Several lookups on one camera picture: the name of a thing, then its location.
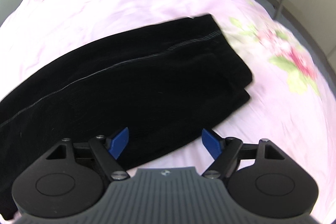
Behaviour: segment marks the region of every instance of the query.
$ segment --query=silver bolt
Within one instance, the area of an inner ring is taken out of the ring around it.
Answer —
[[[111,178],[113,178],[114,180],[123,180],[127,177],[128,175],[125,171],[114,171],[111,175]]]
[[[103,138],[105,138],[105,136],[104,136],[104,135],[97,135],[96,138],[97,138],[98,140],[102,140]]]
[[[163,175],[163,176],[169,176],[170,175],[170,171],[169,170],[163,170],[163,171],[161,171],[161,175]]]
[[[215,170],[208,170],[204,173],[204,177],[207,179],[218,179],[221,174]]]

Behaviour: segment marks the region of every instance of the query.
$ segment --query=chair leg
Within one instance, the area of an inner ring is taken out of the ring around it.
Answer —
[[[280,14],[281,14],[283,6],[284,6],[284,0],[280,0],[278,9],[276,10],[276,12],[275,12],[275,14],[273,16],[273,20],[278,20]]]

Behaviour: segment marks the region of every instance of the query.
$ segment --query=white stitching line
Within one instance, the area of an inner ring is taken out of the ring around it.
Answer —
[[[91,76],[93,76],[93,75],[96,75],[96,74],[98,74],[98,73],[101,73],[101,72],[103,72],[103,71],[105,71],[105,70],[108,70],[108,69],[112,69],[112,68],[118,67],[118,66],[120,66],[120,65],[122,65],[122,64],[125,64],[125,63],[130,63],[130,62],[132,62],[132,61],[139,61],[139,60],[146,59],[146,58],[151,58],[151,57],[160,56],[160,55],[166,54],[166,53],[168,53],[168,52],[171,52],[171,51],[173,51],[174,49],[176,49],[176,48],[178,48],[178,47],[182,47],[182,46],[185,46],[185,45],[187,45],[187,44],[194,43],[194,42],[207,41],[207,40],[209,40],[209,39],[211,39],[211,38],[214,38],[214,37],[219,36],[220,34],[221,34],[221,31],[215,31],[215,32],[212,32],[212,33],[210,33],[209,35],[207,35],[207,36],[205,36],[205,37],[202,37],[202,38],[195,38],[195,39],[187,40],[187,41],[178,43],[178,44],[176,44],[176,45],[173,45],[173,46],[167,48],[166,50],[164,50],[163,52],[159,52],[159,53],[157,53],[157,54],[151,54],[151,55],[147,55],[147,56],[143,56],[143,57],[138,57],[138,58],[134,58],[134,59],[125,60],[125,61],[119,62],[119,63],[117,63],[117,64],[114,64],[114,65],[112,65],[112,66],[110,66],[110,67],[108,67],[108,68],[105,68],[105,69],[96,71],[96,72],[94,72],[94,73],[92,73],[92,74],[90,74],[90,75],[88,75],[88,76],[83,77],[83,78],[77,79],[76,81],[71,82],[70,84],[66,85],[65,87],[63,87],[63,88],[61,88],[61,89],[59,89],[59,90],[57,90],[57,91],[51,92],[51,93],[49,93],[49,94],[43,96],[42,98],[40,98],[39,100],[37,100],[36,102],[34,102],[33,104],[31,104],[30,106],[21,109],[21,110],[20,110],[18,113],[16,113],[13,117],[11,117],[11,118],[9,118],[8,120],[6,120],[6,121],[4,121],[3,123],[1,123],[1,124],[0,124],[0,128],[2,128],[3,126],[5,126],[5,125],[8,124],[9,122],[13,121],[13,120],[14,120],[17,116],[19,116],[21,113],[23,113],[24,111],[26,111],[26,110],[32,108],[34,105],[36,105],[37,103],[39,103],[39,102],[42,101],[43,99],[45,99],[45,98],[47,98],[47,97],[49,97],[49,96],[51,96],[51,95],[53,95],[53,94],[55,94],[55,93],[58,93],[58,92],[64,90],[64,89],[67,88],[68,86],[70,86],[70,85],[72,85],[72,84],[74,84],[74,83],[76,83],[76,82],[78,82],[78,81],[80,81],[80,80],[84,80],[84,79],[89,78],[89,77],[91,77]]]

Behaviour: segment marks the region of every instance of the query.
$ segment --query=black pants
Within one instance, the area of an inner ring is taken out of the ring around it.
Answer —
[[[211,15],[89,43],[46,65],[0,102],[0,213],[15,178],[63,137],[128,127],[118,159],[133,168],[198,138],[249,100],[246,64]]]

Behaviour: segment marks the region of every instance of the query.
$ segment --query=bed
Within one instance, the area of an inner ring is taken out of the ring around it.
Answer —
[[[0,100],[43,66],[92,41],[210,13],[254,75],[247,88],[250,102],[214,131],[246,143],[272,140],[316,180],[319,198],[311,215],[325,224],[336,218],[335,98],[307,50],[254,0],[13,0],[11,5],[0,27]],[[195,166],[201,173],[212,161],[198,139],[142,167]],[[243,161],[240,168],[250,164]],[[0,223],[7,222],[0,218]]]

